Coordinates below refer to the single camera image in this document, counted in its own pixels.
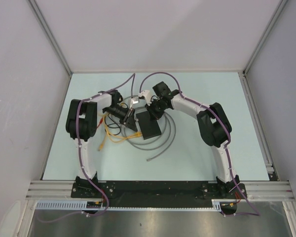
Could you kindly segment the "black network switch box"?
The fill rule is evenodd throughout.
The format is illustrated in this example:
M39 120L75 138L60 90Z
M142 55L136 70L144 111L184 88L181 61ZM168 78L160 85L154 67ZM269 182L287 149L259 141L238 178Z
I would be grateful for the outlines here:
M157 120L150 118L150 113L148 111L137 113L136 118L144 140L161 135Z

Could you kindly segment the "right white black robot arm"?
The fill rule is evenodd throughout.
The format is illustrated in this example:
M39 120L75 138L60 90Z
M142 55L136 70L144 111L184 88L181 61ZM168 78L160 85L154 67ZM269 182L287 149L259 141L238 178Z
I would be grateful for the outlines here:
M153 119L160 119L166 109L183 112L197 120L200 136L211 147L217 167L218 193L229 198L239 185L239 176L232 167L228 145L231 142L231 124L219 103L204 105L187 98L179 89L171 91L166 83L153 87L156 99L149 90L140 91L138 97L146 101L146 109Z

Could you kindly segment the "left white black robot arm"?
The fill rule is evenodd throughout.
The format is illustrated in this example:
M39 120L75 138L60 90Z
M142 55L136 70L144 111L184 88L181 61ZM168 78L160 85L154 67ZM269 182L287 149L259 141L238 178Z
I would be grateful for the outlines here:
M118 90L99 94L83 99L73 99L70 102L66 120L66 131L75 141L81 173L80 179L87 180L82 185L82 192L92 198L98 194L97 169L88 154L89 139L94 137L98 127L98 112L108 113L119 119L121 125L137 132L135 109L121 106L123 98Z

